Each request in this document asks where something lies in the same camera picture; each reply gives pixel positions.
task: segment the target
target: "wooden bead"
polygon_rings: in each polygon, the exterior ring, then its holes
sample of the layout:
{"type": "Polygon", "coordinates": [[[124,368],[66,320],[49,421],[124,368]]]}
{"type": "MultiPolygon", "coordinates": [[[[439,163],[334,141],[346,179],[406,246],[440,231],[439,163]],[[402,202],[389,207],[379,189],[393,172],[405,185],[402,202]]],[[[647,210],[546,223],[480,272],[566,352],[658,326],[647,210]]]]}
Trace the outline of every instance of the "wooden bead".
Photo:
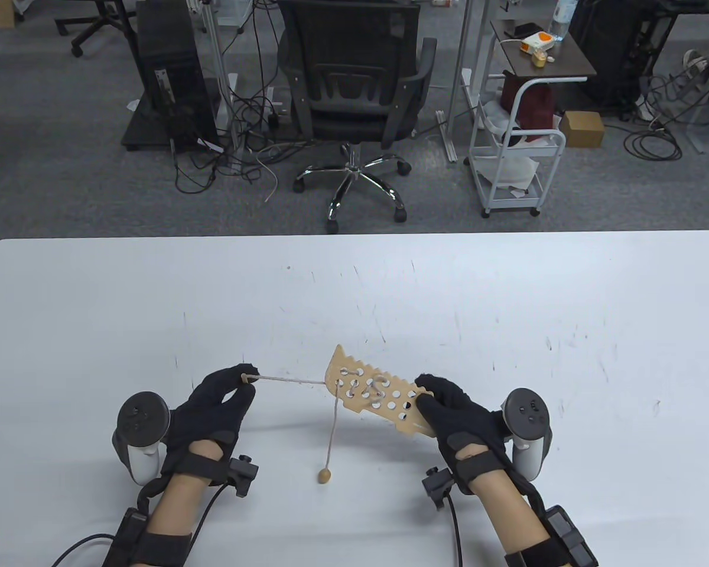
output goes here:
{"type": "Polygon", "coordinates": [[[320,484],[325,484],[328,481],[331,480],[331,471],[328,469],[321,469],[319,473],[317,473],[317,481],[320,484]]]}

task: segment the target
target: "cardboard box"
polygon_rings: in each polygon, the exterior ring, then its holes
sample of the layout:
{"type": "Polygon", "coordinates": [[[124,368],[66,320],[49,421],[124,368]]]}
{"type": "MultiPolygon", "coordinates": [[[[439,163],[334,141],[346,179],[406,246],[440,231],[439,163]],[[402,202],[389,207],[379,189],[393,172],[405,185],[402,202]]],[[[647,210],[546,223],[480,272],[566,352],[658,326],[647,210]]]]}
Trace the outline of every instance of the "cardboard box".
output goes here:
{"type": "Polygon", "coordinates": [[[562,117],[560,130],[567,138],[568,148],[601,148],[604,122],[597,112],[568,110],[562,117]]]}
{"type": "Polygon", "coordinates": [[[0,28],[16,27],[14,20],[14,3],[12,0],[0,0],[0,28]]]}

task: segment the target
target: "chair base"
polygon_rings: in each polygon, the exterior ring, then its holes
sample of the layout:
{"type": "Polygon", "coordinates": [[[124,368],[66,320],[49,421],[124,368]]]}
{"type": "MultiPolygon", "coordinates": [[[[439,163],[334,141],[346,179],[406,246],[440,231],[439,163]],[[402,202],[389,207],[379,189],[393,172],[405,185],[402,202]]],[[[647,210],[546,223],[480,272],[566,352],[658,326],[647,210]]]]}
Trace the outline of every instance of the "chair base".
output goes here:
{"type": "Polygon", "coordinates": [[[312,175],[313,173],[331,173],[340,172],[344,173],[344,179],[339,184],[339,188],[336,189],[336,193],[328,205],[328,215],[326,220],[326,232],[328,234],[336,234],[339,232],[339,222],[336,220],[336,214],[342,205],[344,196],[346,196],[349,188],[360,178],[370,181],[371,185],[380,189],[382,193],[386,194],[389,199],[392,200],[394,204],[394,221],[395,222],[405,222],[406,221],[406,209],[404,208],[404,202],[401,200],[398,192],[394,187],[390,186],[382,179],[377,178],[375,175],[366,172],[365,170],[374,165],[380,165],[381,163],[386,163],[389,161],[397,162],[397,171],[400,175],[408,175],[409,171],[412,170],[411,165],[407,163],[404,159],[396,154],[382,154],[376,159],[371,160],[368,163],[362,164],[360,162],[360,144],[350,144],[344,143],[341,145],[342,154],[347,158],[347,163],[344,165],[310,165],[305,168],[305,170],[300,173],[294,180],[292,186],[293,191],[296,193],[301,193],[305,191],[305,177],[312,175]]]}
{"type": "MultiPolygon", "coordinates": [[[[120,32],[124,31],[123,26],[119,21],[119,16],[108,10],[104,0],[95,0],[95,5],[97,6],[98,14],[100,14],[98,16],[55,19],[55,27],[57,27],[58,33],[63,36],[69,34],[67,26],[90,24],[90,26],[82,30],[79,35],[71,40],[71,53],[74,57],[81,57],[84,54],[84,51],[82,51],[82,43],[89,40],[90,37],[95,35],[95,33],[100,31],[103,27],[111,26],[120,32]]],[[[135,17],[136,12],[127,12],[126,15],[128,17],[135,17]]]]}

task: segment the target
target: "white cart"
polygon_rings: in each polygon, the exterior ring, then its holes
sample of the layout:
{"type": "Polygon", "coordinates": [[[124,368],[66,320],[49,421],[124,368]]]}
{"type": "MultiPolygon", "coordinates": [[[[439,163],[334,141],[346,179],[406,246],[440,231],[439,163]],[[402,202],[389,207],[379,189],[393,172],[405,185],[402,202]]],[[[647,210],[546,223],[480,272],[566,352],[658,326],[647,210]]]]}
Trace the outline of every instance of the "white cart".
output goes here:
{"type": "MultiPolygon", "coordinates": [[[[492,21],[495,31],[494,43],[500,37],[504,37],[504,30],[514,27],[514,21],[492,21]]],[[[509,113],[509,123],[505,128],[500,129],[486,115],[483,109],[483,102],[487,102],[492,97],[499,97],[498,92],[487,90],[487,82],[490,80],[500,80],[504,78],[502,74],[489,75],[490,64],[494,57],[494,43],[487,55],[484,79],[481,84],[479,105],[476,110],[475,127],[470,138],[470,149],[465,164],[470,166],[473,173],[473,181],[481,200],[481,216],[487,218],[494,208],[529,208],[533,216],[541,213],[549,189],[551,188],[560,158],[565,151],[565,135],[560,130],[551,127],[550,129],[520,130],[517,126],[517,114],[525,91],[535,84],[554,83],[582,83],[589,76],[595,75],[593,67],[590,65],[582,51],[574,40],[566,37],[552,52],[555,56],[554,63],[547,64],[543,69],[533,66],[529,55],[522,53],[518,43],[501,43],[506,59],[512,72],[520,79],[528,79],[517,91],[511,111],[509,113]],[[485,130],[486,145],[476,146],[479,128],[485,130]],[[526,141],[510,146],[510,141],[517,137],[538,136],[535,143],[529,144],[526,141]],[[541,181],[539,172],[536,171],[533,181],[528,186],[525,196],[516,197],[509,189],[498,187],[500,176],[505,165],[505,161],[513,157],[549,157],[554,159],[551,172],[547,175],[546,181],[541,181]],[[494,175],[489,178],[481,175],[481,170],[487,170],[484,165],[494,160],[496,169],[494,175]]]]}

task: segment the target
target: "black glove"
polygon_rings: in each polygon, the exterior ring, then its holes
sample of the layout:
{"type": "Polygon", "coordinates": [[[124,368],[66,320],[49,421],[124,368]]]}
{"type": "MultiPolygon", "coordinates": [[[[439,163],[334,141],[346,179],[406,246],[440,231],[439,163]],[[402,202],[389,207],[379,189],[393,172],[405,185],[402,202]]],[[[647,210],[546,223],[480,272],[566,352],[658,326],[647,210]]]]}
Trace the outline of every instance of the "black glove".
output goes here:
{"type": "Polygon", "coordinates": [[[468,476],[473,478],[477,476],[477,474],[472,475],[473,470],[478,472],[494,470],[494,468],[504,470],[512,468],[512,463],[504,450],[504,438],[510,433],[502,418],[501,410],[492,412],[476,404],[457,384],[445,378],[422,374],[415,383],[433,392],[433,396],[419,395],[415,403],[425,421],[433,428],[438,440],[438,450],[441,451],[441,455],[454,474],[457,486],[464,494],[471,494],[467,483],[471,480],[468,476]],[[472,457],[462,461],[458,470],[455,454],[471,443],[488,446],[497,462],[489,462],[493,457],[488,455],[479,456],[482,458],[472,457]],[[475,465],[471,464],[472,459],[478,460],[475,465]]]}
{"type": "Polygon", "coordinates": [[[212,439],[223,451],[219,462],[230,459],[242,419],[255,398],[255,387],[244,384],[243,373],[257,375],[258,369],[251,364],[238,364],[209,374],[189,399],[171,412],[171,426],[163,440],[168,448],[161,469],[163,476],[179,472],[179,463],[190,454],[193,441],[212,439]],[[223,402],[229,392],[233,395],[223,402]]]}

